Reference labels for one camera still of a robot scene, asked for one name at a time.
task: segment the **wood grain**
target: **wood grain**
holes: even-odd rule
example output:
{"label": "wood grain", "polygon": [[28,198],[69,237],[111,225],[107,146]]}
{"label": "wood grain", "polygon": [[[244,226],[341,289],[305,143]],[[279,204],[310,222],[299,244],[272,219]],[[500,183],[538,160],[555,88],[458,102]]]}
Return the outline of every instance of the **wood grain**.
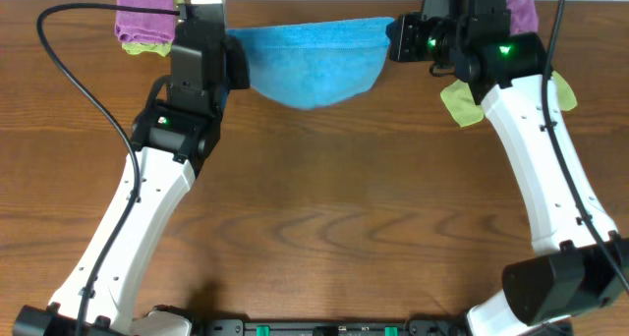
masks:
{"label": "wood grain", "polygon": [[[0,334],[44,307],[116,189],[124,147],[43,53],[37,14],[69,0],[0,1]],[[396,16],[415,1],[230,0],[231,27]],[[554,3],[539,3],[542,36]],[[556,69],[591,183],[629,232],[629,5],[571,2]],[[128,56],[113,13],[54,16],[59,56],[126,127],[168,59]],[[460,129],[439,99],[451,79],[387,63],[373,89],[311,112],[234,92],[223,139],[169,222],[143,281],[153,305],[251,318],[456,314],[533,256],[526,210],[488,122]],[[579,335],[629,328],[629,303],[574,320]]]}

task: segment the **yellow-green cloth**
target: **yellow-green cloth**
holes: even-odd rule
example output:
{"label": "yellow-green cloth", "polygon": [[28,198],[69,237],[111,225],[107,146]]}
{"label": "yellow-green cloth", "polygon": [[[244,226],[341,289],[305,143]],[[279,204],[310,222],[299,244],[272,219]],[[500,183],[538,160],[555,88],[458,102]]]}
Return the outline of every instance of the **yellow-green cloth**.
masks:
{"label": "yellow-green cloth", "polygon": [[[552,73],[557,84],[557,97],[561,111],[570,111],[577,106],[577,97],[570,84],[557,72]],[[456,81],[441,92],[441,100],[459,126],[466,127],[480,122],[485,113],[481,105],[474,103],[468,84]]]}
{"label": "yellow-green cloth", "polygon": [[[186,3],[185,0],[175,0],[175,7],[178,4]],[[143,52],[154,52],[161,57],[165,57],[170,53],[173,43],[141,43],[141,42],[123,42],[122,49],[130,55],[140,55]]]}

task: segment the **pink cloth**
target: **pink cloth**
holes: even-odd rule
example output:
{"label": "pink cloth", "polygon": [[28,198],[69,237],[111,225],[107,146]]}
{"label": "pink cloth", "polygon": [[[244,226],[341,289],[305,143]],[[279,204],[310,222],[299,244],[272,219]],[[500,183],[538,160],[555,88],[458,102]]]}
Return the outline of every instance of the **pink cloth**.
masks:
{"label": "pink cloth", "polygon": [[[118,0],[119,6],[174,9],[174,0]],[[115,34],[120,42],[166,43],[175,39],[175,16],[116,12]]]}
{"label": "pink cloth", "polygon": [[540,19],[534,0],[507,0],[507,9],[511,10],[511,34],[538,31]]}

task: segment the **blue towel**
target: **blue towel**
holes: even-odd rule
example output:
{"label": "blue towel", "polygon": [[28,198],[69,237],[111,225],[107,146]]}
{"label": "blue towel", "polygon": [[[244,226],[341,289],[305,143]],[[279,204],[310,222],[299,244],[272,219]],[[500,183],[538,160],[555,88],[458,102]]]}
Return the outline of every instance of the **blue towel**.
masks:
{"label": "blue towel", "polygon": [[382,70],[392,18],[228,30],[245,48],[252,87],[298,109],[369,90]]}

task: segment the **green led light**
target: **green led light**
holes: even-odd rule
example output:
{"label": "green led light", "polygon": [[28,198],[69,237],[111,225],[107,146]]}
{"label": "green led light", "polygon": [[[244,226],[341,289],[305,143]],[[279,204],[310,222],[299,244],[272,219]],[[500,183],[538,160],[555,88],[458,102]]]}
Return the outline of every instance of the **green led light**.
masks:
{"label": "green led light", "polygon": [[509,52],[511,51],[511,46],[499,46],[498,49],[500,50],[500,53],[503,54],[504,56],[508,55]]}
{"label": "green led light", "polygon": [[168,120],[168,118],[160,116],[159,119],[157,119],[157,123],[160,125],[164,125],[164,126],[168,126],[170,125],[170,120]]}

